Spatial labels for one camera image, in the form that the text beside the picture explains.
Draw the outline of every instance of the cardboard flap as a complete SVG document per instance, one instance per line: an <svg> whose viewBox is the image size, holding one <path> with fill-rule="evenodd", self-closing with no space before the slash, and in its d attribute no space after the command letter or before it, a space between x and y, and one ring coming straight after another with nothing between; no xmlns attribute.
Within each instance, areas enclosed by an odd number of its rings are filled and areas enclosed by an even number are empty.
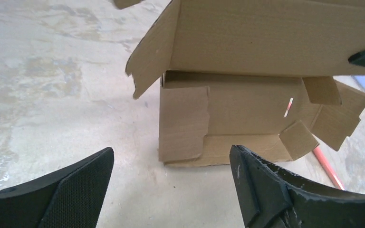
<svg viewBox="0 0 365 228"><path fill-rule="evenodd" d="M336 84L342 97L342 106L322 105L311 132L338 151L360 122L359 115L365 108L365 93L340 82Z"/></svg>
<svg viewBox="0 0 365 228"><path fill-rule="evenodd" d="M197 167L230 164L232 145L243 145L270 162L288 162L292 158L277 134L206 135L201 157L185 161L166 162L171 167Z"/></svg>
<svg viewBox="0 0 365 228"><path fill-rule="evenodd" d="M179 10L180 0L172 0L129 57L125 72L134 78L134 99L169 69Z"/></svg>
<svg viewBox="0 0 365 228"><path fill-rule="evenodd" d="M332 106L322 106L311 132L335 151L339 151L346 137L350 136L359 124L359 117Z"/></svg>
<svg viewBox="0 0 365 228"><path fill-rule="evenodd" d="M136 5L143 0L113 0L113 1L114 1L114 5L118 9L122 10L122 9L128 8L130 6Z"/></svg>
<svg viewBox="0 0 365 228"><path fill-rule="evenodd" d="M333 77L303 78L308 98L313 104L341 105L341 95Z"/></svg>
<svg viewBox="0 0 365 228"><path fill-rule="evenodd" d="M200 157L208 133L209 88L162 88L160 93L159 161Z"/></svg>
<svg viewBox="0 0 365 228"><path fill-rule="evenodd" d="M301 108L298 113L298 119L301 120L308 129L311 129L322 105L313 104L310 102L306 87L303 87L302 93L305 99L302 100Z"/></svg>
<svg viewBox="0 0 365 228"><path fill-rule="evenodd" d="M336 81L336 86L342 98L342 106L336 107L336 109L358 117L365 109L365 92L338 81Z"/></svg>
<svg viewBox="0 0 365 228"><path fill-rule="evenodd" d="M279 138L293 160L303 157L318 146L313 134L300 120L283 130Z"/></svg>
<svg viewBox="0 0 365 228"><path fill-rule="evenodd" d="M365 1L184 0L171 66L260 76L365 75L365 67L348 62L362 50Z"/></svg>

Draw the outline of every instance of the red pole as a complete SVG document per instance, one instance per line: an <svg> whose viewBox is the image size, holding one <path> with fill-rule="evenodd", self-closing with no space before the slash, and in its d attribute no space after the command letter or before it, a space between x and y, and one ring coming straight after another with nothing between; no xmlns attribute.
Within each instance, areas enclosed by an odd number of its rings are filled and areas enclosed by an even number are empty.
<svg viewBox="0 0 365 228"><path fill-rule="evenodd" d="M314 153L315 157L317 158L318 162L320 162L325 173L330 178L331 182L335 185L335 187L337 187L338 189L341 189L341 190L345 190L342 182L339 180L334 169L329 165L327 158L325 157L324 153L321 151L319 146L317 148L313 149L313 153Z"/></svg>

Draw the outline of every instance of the gray floor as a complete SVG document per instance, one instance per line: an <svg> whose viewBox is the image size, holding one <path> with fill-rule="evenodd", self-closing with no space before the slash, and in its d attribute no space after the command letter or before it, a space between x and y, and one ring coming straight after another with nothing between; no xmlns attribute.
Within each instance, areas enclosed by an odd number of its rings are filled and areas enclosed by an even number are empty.
<svg viewBox="0 0 365 228"><path fill-rule="evenodd" d="M0 1L0 189L111 146L98 227L242 227L229 166L165 168L159 89L132 99L126 60L167 3L119 11L110 0ZM322 149L346 189L365 193L365 110L361 119L339 152ZM280 165L332 185L313 154Z"/></svg>

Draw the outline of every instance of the brown cardboard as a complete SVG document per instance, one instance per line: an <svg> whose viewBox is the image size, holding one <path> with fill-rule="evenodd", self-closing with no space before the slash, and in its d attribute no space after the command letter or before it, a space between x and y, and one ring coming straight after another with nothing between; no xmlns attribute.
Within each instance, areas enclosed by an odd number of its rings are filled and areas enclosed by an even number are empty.
<svg viewBox="0 0 365 228"><path fill-rule="evenodd" d="M198 158L208 132L208 87L162 89L159 160Z"/></svg>
<svg viewBox="0 0 365 228"><path fill-rule="evenodd" d="M281 162L314 149L312 134L335 150L352 134L365 93L332 76L365 75L348 63L362 50L363 1L172 0L125 72L134 99L163 75L165 164L227 164L232 144Z"/></svg>
<svg viewBox="0 0 365 228"><path fill-rule="evenodd" d="M121 10L136 5L141 1L143 0L114 0L114 5Z"/></svg>

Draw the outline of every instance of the black textured surface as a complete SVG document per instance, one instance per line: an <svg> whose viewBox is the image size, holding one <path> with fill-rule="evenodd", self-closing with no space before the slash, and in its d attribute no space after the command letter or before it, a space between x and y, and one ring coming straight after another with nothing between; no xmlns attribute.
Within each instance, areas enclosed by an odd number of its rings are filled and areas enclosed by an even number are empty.
<svg viewBox="0 0 365 228"><path fill-rule="evenodd" d="M113 149L105 148L73 165L1 190L0 228L95 227L113 164Z"/></svg>
<svg viewBox="0 0 365 228"><path fill-rule="evenodd" d="M236 185L237 198L239 199L244 225L249 227L260 213L254 183L250 177L245 158L241 153L230 153L230 166L231 172L235 177L234 184Z"/></svg>
<svg viewBox="0 0 365 228"><path fill-rule="evenodd" d="M239 154L243 160L235 159ZM234 169L240 162L246 163L248 167L253 183L251 190L243 191L238 186L241 177L237 176ZM331 188L298 176L264 160L244 146L232 146L231 167L237 195L240 195L240 205L253 202L253 192L256 193L259 215L247 226L249 228L365 228L363 194ZM286 189L288 195L270 191L272 186L276 186L272 182L282 186L283 193ZM278 214L276 210L268 210L270 204L286 201L282 197L288 198L292 206ZM250 216L254 214L253 211L243 210L242 207L241 212L249 213ZM269 223L260 226L257 220L262 217L269 218Z"/></svg>
<svg viewBox="0 0 365 228"><path fill-rule="evenodd" d="M39 228L96 227L113 164L113 154L103 154L64 178Z"/></svg>

